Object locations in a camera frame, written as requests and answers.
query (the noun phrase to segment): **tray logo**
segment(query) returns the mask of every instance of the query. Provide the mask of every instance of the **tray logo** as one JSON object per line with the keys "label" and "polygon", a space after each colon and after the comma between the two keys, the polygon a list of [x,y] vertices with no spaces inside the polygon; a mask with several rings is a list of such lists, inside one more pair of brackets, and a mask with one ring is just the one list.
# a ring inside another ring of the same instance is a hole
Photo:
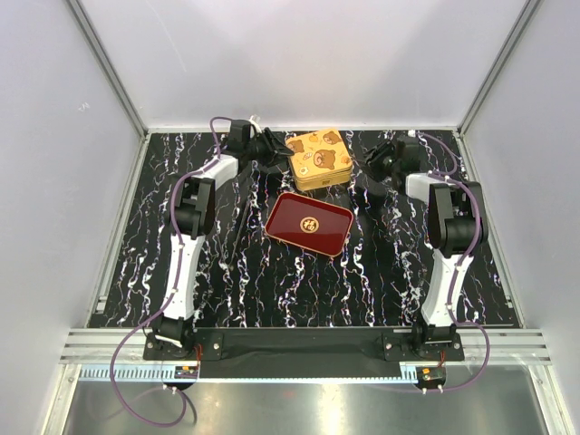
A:
{"label": "tray logo", "polygon": [[300,229],[308,234],[315,233],[319,227],[320,224],[314,217],[305,217],[300,221]]}

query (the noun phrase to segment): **gray wall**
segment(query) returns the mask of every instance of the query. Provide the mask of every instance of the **gray wall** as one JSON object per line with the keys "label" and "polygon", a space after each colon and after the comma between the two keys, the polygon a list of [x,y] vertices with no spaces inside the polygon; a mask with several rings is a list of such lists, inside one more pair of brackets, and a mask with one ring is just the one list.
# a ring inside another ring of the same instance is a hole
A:
{"label": "gray wall", "polygon": [[82,0],[150,127],[457,125],[525,0]]}
{"label": "gray wall", "polygon": [[138,139],[63,0],[0,14],[0,426],[38,433]]}
{"label": "gray wall", "polygon": [[467,134],[527,325],[580,429],[580,2],[544,2]]}

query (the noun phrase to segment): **red lacquer tray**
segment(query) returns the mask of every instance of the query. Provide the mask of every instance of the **red lacquer tray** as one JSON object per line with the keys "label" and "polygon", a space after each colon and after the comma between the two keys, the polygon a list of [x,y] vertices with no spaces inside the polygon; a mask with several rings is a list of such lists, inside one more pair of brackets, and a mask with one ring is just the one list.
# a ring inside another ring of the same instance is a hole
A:
{"label": "red lacquer tray", "polygon": [[352,223],[351,210],[283,193],[268,218],[266,234],[320,254],[338,256]]}

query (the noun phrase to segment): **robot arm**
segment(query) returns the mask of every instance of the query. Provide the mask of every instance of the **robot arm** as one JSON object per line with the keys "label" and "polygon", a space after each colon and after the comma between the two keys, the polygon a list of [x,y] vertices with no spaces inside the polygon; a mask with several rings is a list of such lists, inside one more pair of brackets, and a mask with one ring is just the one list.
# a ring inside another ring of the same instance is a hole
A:
{"label": "robot arm", "polygon": [[163,314],[151,322],[152,347],[156,347],[155,343],[169,342],[193,348],[193,293],[199,253],[216,218],[216,190],[236,177],[250,160],[275,166],[292,155],[268,128],[261,131],[254,121],[234,120],[221,156],[201,169],[198,177],[190,177],[176,186],[175,218],[181,240],[177,234],[171,235],[171,263],[163,305],[172,295],[173,298]]}
{"label": "robot arm", "polygon": [[[400,194],[428,206],[426,236],[433,247],[434,264],[427,298],[412,328],[411,348],[415,353],[433,355],[459,339],[454,319],[473,255],[463,258],[461,264],[459,261],[476,234],[476,221],[469,197],[456,183],[432,171],[420,172],[421,148],[419,141],[410,136],[387,140],[367,153],[365,171],[378,181],[390,178]],[[477,246],[488,238],[481,186],[477,182],[462,184],[473,194],[478,206]]]}

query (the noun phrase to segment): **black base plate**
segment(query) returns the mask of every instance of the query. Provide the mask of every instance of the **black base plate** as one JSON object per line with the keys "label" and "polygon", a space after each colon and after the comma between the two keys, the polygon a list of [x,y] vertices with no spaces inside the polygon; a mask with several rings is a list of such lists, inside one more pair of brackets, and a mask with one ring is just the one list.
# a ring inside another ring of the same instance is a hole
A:
{"label": "black base plate", "polygon": [[[224,334],[198,330],[195,332],[196,343],[201,344],[201,361],[219,361],[224,347]],[[153,333],[147,334],[147,342],[143,351],[145,361],[195,361],[195,351],[186,351],[178,346],[157,340]]]}
{"label": "black base plate", "polygon": [[445,361],[465,361],[463,344],[458,333],[455,334],[451,344],[425,344],[423,348],[413,350],[411,347],[411,333],[395,331],[382,333],[382,348],[384,349],[384,359],[386,361],[433,361],[438,363],[441,360],[441,351],[445,351]]}

